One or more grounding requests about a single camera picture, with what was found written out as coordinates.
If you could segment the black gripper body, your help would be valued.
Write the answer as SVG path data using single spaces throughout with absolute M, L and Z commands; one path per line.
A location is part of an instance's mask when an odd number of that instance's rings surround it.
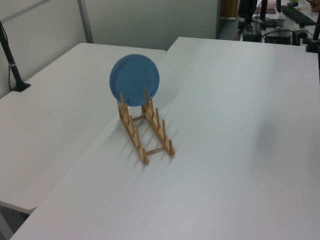
M 257 7 L 257 0 L 240 0 L 238 16 L 245 20 L 250 20 Z

